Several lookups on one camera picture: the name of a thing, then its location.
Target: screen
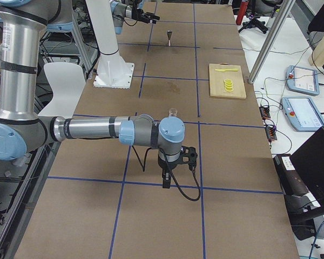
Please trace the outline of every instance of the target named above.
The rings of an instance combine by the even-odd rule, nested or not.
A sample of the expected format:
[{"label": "screen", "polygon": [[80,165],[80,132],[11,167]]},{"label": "screen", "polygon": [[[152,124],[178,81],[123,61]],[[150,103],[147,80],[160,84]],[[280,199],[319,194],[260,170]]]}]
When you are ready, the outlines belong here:
[{"label": "screen", "polygon": [[294,152],[291,161],[309,191],[324,205],[324,127]]},{"label": "screen", "polygon": [[301,69],[299,67],[294,68],[295,75],[295,87],[315,91],[314,84],[314,71],[309,69]]},{"label": "screen", "polygon": [[308,99],[288,99],[295,115],[303,128],[319,128],[322,126],[318,115]]}]

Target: white table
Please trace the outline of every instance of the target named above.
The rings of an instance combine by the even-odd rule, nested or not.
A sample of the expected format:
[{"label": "white table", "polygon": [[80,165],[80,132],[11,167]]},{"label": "white table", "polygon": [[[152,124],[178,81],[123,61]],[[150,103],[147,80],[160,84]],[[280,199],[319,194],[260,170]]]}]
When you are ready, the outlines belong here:
[{"label": "white table", "polygon": [[[267,21],[268,18],[262,17],[260,20]],[[252,69],[254,62],[257,59],[257,56],[259,54],[258,51],[261,49],[266,36],[267,34],[264,35],[257,28],[246,29],[240,33],[242,46],[245,50],[246,61],[250,70]],[[287,18],[271,51],[293,53],[306,50],[308,47],[309,45],[307,43],[307,40],[300,31],[298,25],[296,24],[296,21],[294,21],[292,18]],[[310,66],[308,62],[308,57],[311,55],[311,53],[311,48],[308,48],[304,54],[303,52],[295,54],[270,53],[256,81],[254,82],[254,89],[255,91],[257,91],[256,96],[267,99],[266,93],[268,93],[268,96],[276,100],[278,103],[284,96],[307,96],[301,93],[289,91],[287,88],[285,88],[285,81],[267,79],[266,86],[264,86],[264,80],[268,77],[285,79],[287,67],[290,65],[295,65],[297,64],[297,62],[298,66],[315,69],[315,67]],[[324,75],[319,74],[318,79],[320,83],[324,84]],[[324,86],[320,86],[319,96],[312,97],[312,99],[314,100],[319,111],[324,112]],[[268,101],[270,105],[278,105],[277,103],[269,99]],[[313,134],[311,132],[297,132],[296,130],[294,130],[294,128],[287,121],[287,118],[284,115],[283,111],[278,111],[277,107],[271,107],[271,117],[272,120],[277,123],[277,129],[286,134],[291,139],[292,148],[289,153],[293,153],[295,150],[297,150]],[[277,138],[278,140],[272,143],[272,154],[284,153],[288,151],[291,147],[290,141],[281,133],[277,133]],[[310,244],[312,244],[313,242],[313,237],[303,241],[299,241],[297,238],[295,238],[295,241],[298,247],[299,255],[307,256],[308,258],[311,249]],[[318,244],[321,248],[314,249],[312,255],[313,257],[320,258],[319,255],[324,254],[324,240],[317,239],[316,244]]]}]

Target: cardboard table surface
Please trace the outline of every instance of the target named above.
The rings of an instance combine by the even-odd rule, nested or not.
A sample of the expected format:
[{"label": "cardboard table surface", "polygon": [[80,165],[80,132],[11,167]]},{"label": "cardboard table surface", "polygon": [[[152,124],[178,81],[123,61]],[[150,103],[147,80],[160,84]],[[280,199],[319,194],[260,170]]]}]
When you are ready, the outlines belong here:
[{"label": "cardboard table surface", "polygon": [[[118,36],[121,56],[136,64],[131,88],[88,80],[75,117],[160,120],[177,108],[183,144],[199,154],[201,199],[162,189],[156,151],[142,172],[133,150],[115,139],[67,140],[15,258],[297,258],[253,86],[245,84],[244,100],[210,98],[209,63],[240,65],[248,77],[231,7],[146,3],[144,10],[161,21],[125,26]],[[187,166],[174,174],[197,196]]]}]

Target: wooden cutting board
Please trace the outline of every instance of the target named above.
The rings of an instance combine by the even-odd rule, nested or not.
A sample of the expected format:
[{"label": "wooden cutting board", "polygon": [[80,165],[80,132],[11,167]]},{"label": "wooden cutting board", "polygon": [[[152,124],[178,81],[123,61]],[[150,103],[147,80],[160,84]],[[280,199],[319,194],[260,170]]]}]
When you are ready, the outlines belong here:
[{"label": "wooden cutting board", "polygon": [[[218,72],[215,69],[238,69],[238,71]],[[246,91],[240,66],[209,64],[210,96],[222,98],[246,99]],[[225,90],[225,79],[233,81],[233,91]]]}]

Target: yellow knife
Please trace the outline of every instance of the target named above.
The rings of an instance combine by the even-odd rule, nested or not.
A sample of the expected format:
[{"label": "yellow knife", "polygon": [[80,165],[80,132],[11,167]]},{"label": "yellow knife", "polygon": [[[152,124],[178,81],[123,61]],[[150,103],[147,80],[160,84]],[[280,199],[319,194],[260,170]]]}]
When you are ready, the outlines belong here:
[{"label": "yellow knife", "polygon": [[237,72],[237,71],[239,71],[239,69],[215,69],[215,71],[218,71],[218,72],[226,72],[226,71]]}]

